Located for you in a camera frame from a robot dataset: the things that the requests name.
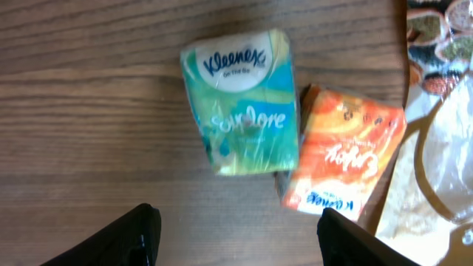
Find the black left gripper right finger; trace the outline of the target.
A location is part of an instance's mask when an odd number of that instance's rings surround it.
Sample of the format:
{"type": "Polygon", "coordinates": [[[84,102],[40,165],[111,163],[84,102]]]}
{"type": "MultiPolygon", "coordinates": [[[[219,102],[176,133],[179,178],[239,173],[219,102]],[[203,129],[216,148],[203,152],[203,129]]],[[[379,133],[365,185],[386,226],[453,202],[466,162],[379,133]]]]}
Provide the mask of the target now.
{"type": "Polygon", "coordinates": [[[418,266],[332,208],[317,225],[324,266],[418,266]]]}

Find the teal Kleenex tissue pack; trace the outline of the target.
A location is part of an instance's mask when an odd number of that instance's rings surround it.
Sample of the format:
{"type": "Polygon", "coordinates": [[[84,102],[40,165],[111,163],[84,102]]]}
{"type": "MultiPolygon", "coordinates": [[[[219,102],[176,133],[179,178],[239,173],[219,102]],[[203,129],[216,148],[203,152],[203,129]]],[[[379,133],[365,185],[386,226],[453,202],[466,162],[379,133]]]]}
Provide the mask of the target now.
{"type": "Polygon", "coordinates": [[[192,114],[215,174],[288,171],[299,162],[290,42],[278,29],[197,41],[180,53],[192,114]]]}

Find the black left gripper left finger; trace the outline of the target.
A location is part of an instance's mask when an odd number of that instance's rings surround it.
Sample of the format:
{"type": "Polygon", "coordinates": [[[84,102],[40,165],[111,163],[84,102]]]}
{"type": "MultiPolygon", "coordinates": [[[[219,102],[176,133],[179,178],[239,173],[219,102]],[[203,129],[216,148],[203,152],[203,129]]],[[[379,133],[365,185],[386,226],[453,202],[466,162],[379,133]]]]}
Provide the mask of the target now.
{"type": "Polygon", "coordinates": [[[45,265],[155,266],[161,222],[159,210],[142,203],[45,265]]]}

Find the orange Kleenex tissue pack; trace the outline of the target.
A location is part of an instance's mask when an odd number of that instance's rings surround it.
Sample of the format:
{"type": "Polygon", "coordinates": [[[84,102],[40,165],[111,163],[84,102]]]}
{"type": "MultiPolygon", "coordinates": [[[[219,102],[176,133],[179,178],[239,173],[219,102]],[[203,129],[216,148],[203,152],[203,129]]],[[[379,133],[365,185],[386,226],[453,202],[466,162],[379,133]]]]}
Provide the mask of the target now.
{"type": "Polygon", "coordinates": [[[301,109],[299,165],[276,177],[281,204],[357,221],[404,136],[404,110],[319,84],[307,88],[301,109]]]}

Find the brown white snack pouch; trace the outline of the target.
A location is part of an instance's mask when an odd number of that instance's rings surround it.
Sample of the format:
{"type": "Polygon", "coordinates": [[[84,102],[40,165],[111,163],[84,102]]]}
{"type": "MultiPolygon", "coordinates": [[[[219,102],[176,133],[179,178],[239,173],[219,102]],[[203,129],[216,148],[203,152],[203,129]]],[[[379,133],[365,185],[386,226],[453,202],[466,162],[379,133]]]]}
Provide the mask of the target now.
{"type": "Polygon", "coordinates": [[[408,1],[406,133],[375,236],[419,265],[472,263],[472,2],[408,1]]]}

